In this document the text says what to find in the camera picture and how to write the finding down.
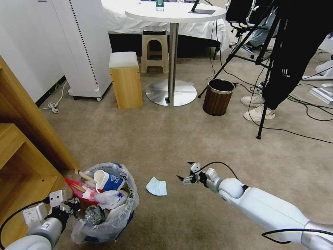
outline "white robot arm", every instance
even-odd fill
[[[23,211],[27,236],[14,241],[5,250],[51,250],[66,227],[69,216],[80,210],[78,198],[66,200],[65,190],[50,193],[50,211],[39,203]]]
[[[248,187],[236,178],[223,179],[215,169],[209,168],[205,177],[200,166],[191,166],[190,176],[183,179],[184,184],[200,181],[213,192],[219,194],[226,202],[239,208],[267,231],[273,231],[282,242],[298,243],[310,250],[333,249],[333,225],[310,221],[293,204],[271,195],[261,189]]]

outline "small wooden trash bin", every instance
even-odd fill
[[[118,108],[141,108],[143,102],[136,52],[111,53],[109,70]]]
[[[227,111],[227,107],[235,85],[222,79],[209,81],[202,109],[210,115],[221,116]]]

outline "brown trash bin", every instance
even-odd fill
[[[209,115],[224,115],[234,89],[233,83],[223,79],[209,81],[202,109]]]

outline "white tablecloth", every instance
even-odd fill
[[[102,5],[107,18],[107,27],[109,33],[122,34],[141,34],[142,30],[159,30],[166,29],[170,31],[170,24],[141,21],[126,16],[125,7],[130,4],[137,4],[138,0],[102,0]],[[215,21],[202,23],[180,23],[179,35],[187,35],[198,38],[216,40]],[[225,20],[217,20],[217,40],[221,42],[221,50],[225,50],[229,45],[228,32],[225,26]]]

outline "round table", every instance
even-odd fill
[[[170,23],[169,79],[152,83],[146,90],[147,97],[163,106],[181,106],[196,98],[197,91],[190,83],[176,80],[176,58],[179,23],[198,23],[223,18],[226,10],[217,6],[199,4],[197,9],[215,10],[211,15],[188,13],[192,3],[164,2],[164,11],[156,11],[155,2],[139,1],[125,10],[134,19]]]

